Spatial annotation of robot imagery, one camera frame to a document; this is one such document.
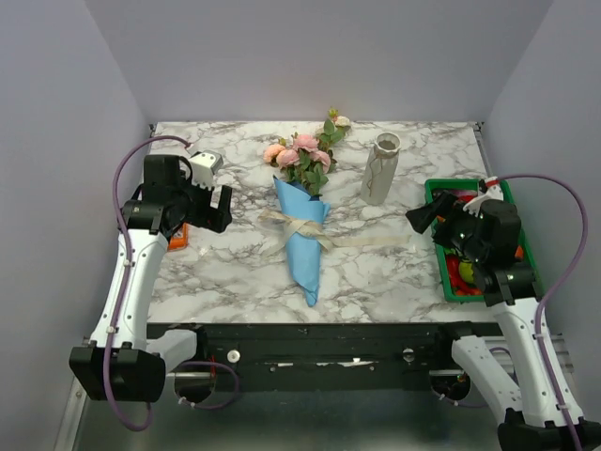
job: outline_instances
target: blue wrapping paper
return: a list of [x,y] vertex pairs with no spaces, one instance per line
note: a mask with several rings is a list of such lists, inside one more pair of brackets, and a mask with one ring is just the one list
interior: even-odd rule
[[[308,219],[323,224],[330,212],[330,204],[310,196],[297,182],[286,183],[273,178],[282,213],[298,219]],[[295,233],[285,244],[288,268],[294,281],[304,290],[309,306],[314,306],[319,294],[321,245],[315,238]]]

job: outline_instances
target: white backdrop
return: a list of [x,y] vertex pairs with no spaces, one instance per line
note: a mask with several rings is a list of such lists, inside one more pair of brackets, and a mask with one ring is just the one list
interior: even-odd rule
[[46,451],[115,267],[113,173],[148,127],[81,0],[1,9],[0,448]]
[[156,120],[482,120],[550,0],[86,0]]
[[[570,183],[590,215],[590,238],[574,275],[551,301],[549,322],[565,335],[589,419],[601,421],[599,268],[601,268],[601,2],[557,0],[497,100],[485,125],[498,175],[538,172]],[[512,181],[549,287],[578,246],[574,200],[543,181]]]

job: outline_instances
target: orange object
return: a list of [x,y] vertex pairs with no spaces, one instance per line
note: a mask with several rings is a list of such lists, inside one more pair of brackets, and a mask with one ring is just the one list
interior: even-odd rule
[[188,245],[188,225],[184,223],[169,241],[168,251],[177,251]]

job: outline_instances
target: ribbon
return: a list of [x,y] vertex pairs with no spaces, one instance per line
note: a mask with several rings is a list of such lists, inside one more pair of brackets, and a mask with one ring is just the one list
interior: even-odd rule
[[315,238],[321,247],[330,251],[334,247],[359,247],[359,246],[402,246],[408,243],[409,236],[405,237],[365,237],[365,238],[335,238],[329,237],[323,232],[323,226],[315,221],[293,218],[279,211],[264,210],[258,217],[258,221],[275,219],[285,222],[283,237],[273,246],[264,250],[264,257],[272,256],[285,247],[288,239],[295,233],[304,237]]

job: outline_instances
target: marble surface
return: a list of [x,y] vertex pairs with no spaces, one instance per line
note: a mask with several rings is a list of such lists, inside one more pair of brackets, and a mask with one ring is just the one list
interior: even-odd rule
[[[337,248],[321,257],[321,288],[307,306],[292,281],[285,252],[262,257],[281,227],[258,224],[264,209],[278,209],[263,150],[280,136],[313,133],[319,122],[164,122],[156,134],[174,134],[223,154],[216,182],[234,189],[233,223],[223,234],[191,228],[186,249],[168,253],[156,281],[149,322],[427,322],[491,321],[481,304],[446,303],[434,244],[415,234],[406,210],[424,202],[427,179],[479,178],[484,164],[470,124],[359,122],[335,148],[323,200],[331,203],[324,229],[333,236],[401,235],[402,247]],[[369,148],[376,136],[402,140],[393,186],[383,205],[359,199]],[[175,142],[151,153],[187,155]]]

